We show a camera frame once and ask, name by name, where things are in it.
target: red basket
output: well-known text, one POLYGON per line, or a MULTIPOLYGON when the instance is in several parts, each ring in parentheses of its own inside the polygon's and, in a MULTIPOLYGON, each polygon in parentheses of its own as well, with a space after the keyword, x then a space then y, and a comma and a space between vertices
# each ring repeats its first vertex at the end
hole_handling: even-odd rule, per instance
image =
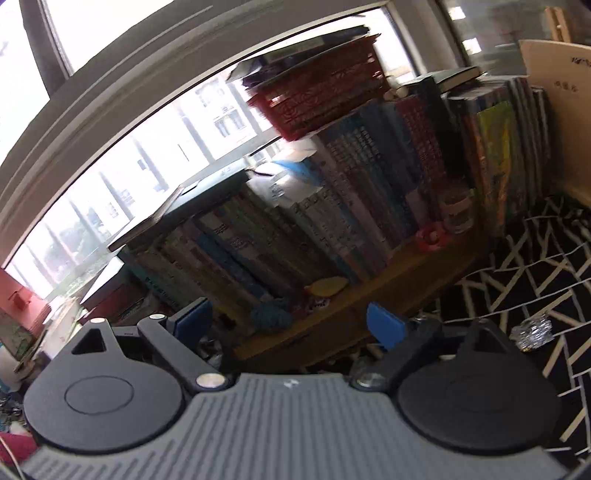
POLYGON ((248 101, 283 138, 297 140, 388 91, 377 35, 331 48, 256 87, 248 101))

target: blue pad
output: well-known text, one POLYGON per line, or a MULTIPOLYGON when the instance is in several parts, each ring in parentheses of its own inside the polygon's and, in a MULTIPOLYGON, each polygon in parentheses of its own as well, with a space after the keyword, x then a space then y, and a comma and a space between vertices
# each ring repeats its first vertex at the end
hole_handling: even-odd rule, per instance
POLYGON ((168 319, 167 330, 187 348, 194 350, 212 327, 213 306, 204 297, 168 319))
POLYGON ((370 303, 366 315, 368 330, 384 346, 391 350, 407 335, 406 322, 377 303, 370 303))

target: window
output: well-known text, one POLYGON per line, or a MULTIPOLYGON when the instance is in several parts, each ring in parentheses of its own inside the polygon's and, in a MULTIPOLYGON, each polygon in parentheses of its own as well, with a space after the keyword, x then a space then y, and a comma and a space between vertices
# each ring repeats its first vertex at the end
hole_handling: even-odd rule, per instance
POLYGON ((216 120, 215 124, 216 124, 217 129, 220 131, 220 133, 222 134, 222 136, 224 138, 230 136, 230 132, 226 128, 226 124, 224 123, 223 118, 221 120, 216 120))
POLYGON ((49 100, 41 81, 18 0, 0 3, 0 164, 49 100))
POLYGON ((237 130, 242 130, 245 127, 244 122, 237 111, 233 110, 226 117, 234 124, 234 127, 236 127, 237 130))
MULTIPOLYGON (((524 74, 525 66, 519 40, 552 40, 544 9, 548 4, 537 0, 480 2, 443 0, 459 40, 472 65, 491 74, 524 74)), ((578 43, 591 44, 591 11, 584 2, 559 0, 578 43)))
POLYGON ((172 0, 44 0, 72 69, 172 0))
MULTIPOLYGON (((87 25, 79 21, 82 12, 90 18, 100 4, 95 6, 95 2, 87 0, 81 0, 80 5, 66 0, 47 3, 66 54, 73 65, 80 66, 108 36, 95 33, 100 22, 95 28, 94 22, 87 25), (66 12, 66 4, 72 7, 70 13, 66 12), (65 18, 78 20, 76 25, 61 27, 65 18), (88 32, 82 31, 86 26, 88 32), (91 40, 88 46, 74 44, 83 44, 80 39, 86 37, 91 40)), ((145 2, 133 22, 166 3, 145 2)), ((111 12, 116 11, 114 2, 109 0, 106 4, 112 6, 111 12)), ((128 13, 124 9, 122 16, 128 13)), ((131 20, 125 21, 125 28, 133 24, 131 20)), ((117 22, 123 28, 125 22, 117 22)), ((380 9, 321 25, 267 50, 356 25, 366 25, 370 33, 381 34, 376 49, 387 73, 399 79, 414 77, 389 17, 380 9)), ((14 255, 9 271, 49 300, 72 293, 109 261, 109 240, 133 218, 146 216, 181 182, 196 175, 205 177, 201 171, 215 172, 204 181, 219 181, 240 168, 268 161, 279 152, 283 140, 269 145, 277 133, 256 109, 247 106, 249 95, 241 81, 226 84, 232 69, 233 66, 186 91, 101 156, 35 226, 14 255)))

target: book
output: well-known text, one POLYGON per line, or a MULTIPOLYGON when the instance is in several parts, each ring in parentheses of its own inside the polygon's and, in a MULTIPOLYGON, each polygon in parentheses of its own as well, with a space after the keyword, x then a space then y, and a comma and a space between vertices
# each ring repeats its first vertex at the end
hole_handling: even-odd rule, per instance
POLYGON ((228 252, 220 247, 211 237, 201 231, 191 218, 181 227, 183 232, 207 254, 213 262, 224 269, 251 295, 260 301, 272 300, 272 295, 240 266, 228 252))
POLYGON ((325 203, 322 187, 289 174, 254 178, 250 184, 262 198, 276 203, 291 215, 351 282, 369 278, 363 261, 356 254, 352 232, 343 229, 337 213, 325 203))
POLYGON ((95 277, 90 289, 80 301, 86 310, 92 310, 118 288, 132 282, 133 275, 117 256, 111 258, 106 267, 95 277))
POLYGON ((225 223, 215 212, 209 212, 194 221, 202 230, 208 232, 212 238, 243 265, 252 274, 267 286, 270 292, 278 297, 296 298, 297 290, 301 288, 297 282, 290 278, 279 263, 269 255, 263 254, 247 240, 243 239, 234 229, 225 223))
POLYGON ((518 133, 522 145, 523 168, 525 181, 527 182, 528 203, 533 205, 540 196, 540 189, 537 185, 539 181, 538 177, 540 175, 540 172, 538 172, 540 169, 540 161, 537 158, 535 132, 532 126, 535 117, 532 117, 531 115, 524 85, 518 76, 511 75, 486 75, 482 76, 480 81, 484 84, 505 85, 510 91, 511 103, 517 119, 518 133))
POLYGON ((18 362, 35 343, 33 334, 3 309, 0 309, 0 339, 2 345, 18 362))
POLYGON ((106 318, 111 323, 114 323, 131 305, 144 299, 147 291, 151 290, 138 288, 135 283, 131 281, 120 285, 112 290, 107 297, 91 307, 84 320, 106 318))
POLYGON ((463 129, 466 154, 492 236, 527 209, 527 175, 517 119, 506 82, 483 82, 448 97, 463 129))
POLYGON ((163 249, 182 265, 193 281, 198 284, 202 293, 195 298, 207 297, 218 311, 225 314, 238 327, 237 335, 246 337, 252 332, 248 319, 252 304, 242 299, 232 287, 225 284, 209 268, 207 261, 193 249, 193 245, 181 231, 176 229, 171 232, 163 244, 163 249))
POLYGON ((124 228, 117 234, 116 238, 109 244, 110 251, 115 252, 125 244, 140 236, 150 227, 159 222, 166 211, 182 194, 184 186, 176 187, 164 200, 157 199, 152 205, 145 209, 143 215, 136 215, 124 228))
POLYGON ((328 48, 345 43, 349 40, 353 40, 354 38, 361 37, 368 32, 369 29, 363 25, 345 28, 336 32, 309 38, 308 40, 303 40, 287 47, 278 48, 277 50, 272 50, 250 59, 239 61, 234 69, 230 72, 226 82, 234 82, 235 80, 239 80, 243 77, 246 77, 247 75, 251 75, 259 71, 264 66, 273 64, 273 62, 289 59, 290 57, 296 56, 297 54, 307 50, 314 50, 316 54, 320 53, 321 51, 327 50, 328 48))
POLYGON ((117 256, 140 282, 146 285, 146 287, 153 291, 160 300, 169 305, 175 312, 185 306, 184 301, 178 297, 177 292, 166 285, 161 278, 158 278, 154 273, 144 268, 131 253, 129 247, 126 245, 122 247, 117 252, 117 256))
POLYGON ((155 278, 162 279, 169 292, 174 293, 181 300, 182 307, 185 307, 195 296, 203 295, 203 292, 186 269, 171 258, 162 245, 163 240, 160 240, 133 254, 147 271, 154 274, 155 278))
POLYGON ((550 161, 552 159, 552 142, 550 136, 550 119, 548 118, 548 96, 542 88, 534 87, 531 89, 535 98, 536 116, 540 124, 540 132, 543 139, 542 147, 542 164, 541 164, 541 175, 542 175, 542 194, 546 195, 550 191, 548 180, 551 177, 550 161))
POLYGON ((298 65, 299 63, 302 63, 328 50, 329 48, 337 46, 340 43, 344 43, 345 41, 354 40, 369 33, 369 29, 364 26, 352 27, 348 28, 347 30, 351 31, 351 35, 346 35, 346 39, 344 41, 339 41, 337 43, 323 43, 322 45, 318 45, 308 50, 299 51, 287 57, 283 57, 261 66, 255 72, 250 73, 242 78, 242 86, 247 89, 256 87, 257 85, 272 79, 273 77, 298 65))
MULTIPOLYGON (((18 338, 25 338, 27 335, 16 326, 22 327, 35 338, 41 335, 43 331, 43 322, 51 313, 51 307, 39 295, 35 294, 29 288, 24 287, 8 272, 0 268, 0 309, 5 325, 14 325, 15 338, 11 340, 0 335, 0 342, 5 343, 13 341, 16 344, 18 338)), ((8 335, 8 330, 2 330, 3 335, 8 335)))
POLYGON ((336 169, 342 172, 343 178, 352 186, 353 191, 369 210, 389 245, 393 248, 397 247, 402 241, 402 236, 397 231, 394 218, 387 209, 384 209, 379 192, 374 188, 358 153, 347 143, 338 129, 337 122, 317 132, 311 139, 315 144, 325 146, 330 152, 336 169))
POLYGON ((417 179, 416 189, 408 192, 406 196, 419 227, 422 227, 426 222, 440 217, 435 188, 443 182, 445 173, 442 171, 441 175, 437 176, 438 178, 430 178, 429 172, 425 170, 420 161, 409 126, 396 110, 395 103, 384 102, 381 109, 398 140, 398 147, 404 152, 405 168, 411 168, 411 176, 415 176, 417 179))
POLYGON ((114 319, 113 326, 124 327, 137 325, 138 322, 153 313, 161 311, 161 304, 153 292, 133 302, 127 309, 114 319))
POLYGON ((301 228, 293 222, 280 208, 270 206, 265 203, 257 194, 250 188, 252 182, 249 182, 247 187, 242 189, 242 192, 248 202, 259 212, 261 212, 270 221, 274 229, 281 233, 282 241, 288 240, 289 244, 297 251, 297 256, 306 257, 306 263, 310 261, 314 264, 313 275, 327 276, 335 271, 335 266, 322 253, 318 247, 311 242, 310 238, 301 230, 301 228))
POLYGON ((309 285, 318 274, 315 265, 306 264, 301 251, 276 228, 261 210, 246 199, 232 198, 219 208, 219 213, 225 222, 229 222, 240 233, 248 238, 261 251, 269 253, 276 262, 281 264, 297 279, 300 285, 309 285))
POLYGON ((452 124, 449 111, 441 98, 441 91, 435 80, 431 76, 421 79, 413 84, 411 93, 418 95, 423 101, 448 176, 453 179, 462 178, 467 171, 467 165, 461 135, 452 124))
POLYGON ((382 102, 371 100, 358 112, 368 135, 379 150, 382 171, 388 183, 403 197, 401 204, 408 207, 405 214, 412 214, 414 222, 410 221, 411 228, 415 229, 414 223, 418 227, 426 225, 430 219, 427 205, 419 191, 423 183, 420 163, 402 146, 396 130, 385 116, 382 102))
POLYGON ((403 144, 415 150, 427 183, 432 187, 442 184, 447 177, 443 156, 423 101, 417 95, 411 95, 395 102, 387 102, 384 108, 389 115, 395 112, 402 120, 399 134, 404 138, 403 144))
POLYGON ((396 94, 400 98, 405 98, 413 94, 413 89, 421 83, 425 78, 432 78, 439 88, 441 93, 449 92, 450 90, 478 78, 482 74, 480 67, 462 67, 458 69, 438 70, 436 72, 426 73, 420 75, 413 80, 403 83, 396 89, 396 94))
POLYGON ((392 257, 392 248, 373 217, 346 177, 342 177, 335 169, 334 160, 324 147, 322 147, 324 151, 321 152, 312 143, 308 145, 300 143, 299 145, 293 145, 295 150, 289 148, 280 151, 273 157, 273 162, 310 182, 322 187, 330 186, 334 190, 352 216, 348 221, 366 236, 375 249, 372 249, 375 251, 375 255, 371 255, 370 258, 376 258, 380 270, 380 259, 382 262, 388 262, 392 257), (299 145, 307 146, 312 150, 301 149, 299 145))
POLYGON ((131 250, 149 245, 178 227, 190 216, 211 211, 237 192, 247 180, 248 175, 242 169, 229 176, 224 176, 223 171, 220 171, 187 185, 157 222, 135 237, 128 238, 128 242, 121 241, 121 234, 118 234, 108 248, 114 252, 126 243, 131 250))
POLYGON ((382 165, 384 159, 374 139, 358 115, 351 115, 339 122, 349 148, 352 148, 358 164, 367 175, 369 184, 378 195, 381 208, 391 218, 394 228, 405 240, 417 230, 412 213, 406 204, 404 195, 397 185, 388 182, 382 165))

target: window frame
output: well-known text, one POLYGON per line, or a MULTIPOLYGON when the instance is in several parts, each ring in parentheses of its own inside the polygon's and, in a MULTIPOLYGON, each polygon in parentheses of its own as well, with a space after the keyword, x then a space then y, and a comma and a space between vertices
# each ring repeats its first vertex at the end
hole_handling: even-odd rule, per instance
MULTIPOLYGON (((194 85, 286 37, 386 7, 419 73, 458 65, 450 33, 433 0, 221 0, 212 5, 174 0, 70 75, 50 19, 40 12, 25 13, 43 9, 42 0, 20 0, 20 4, 23 16, 30 19, 27 33, 34 26, 45 32, 46 40, 30 34, 30 43, 50 101, 0 166, 3 267, 49 207, 108 148, 194 85), (53 39, 50 49, 47 38, 53 39), (43 48, 53 55, 53 67, 42 67, 37 60, 43 48)), ((257 135, 184 184, 250 155, 276 136, 272 128, 257 135)))

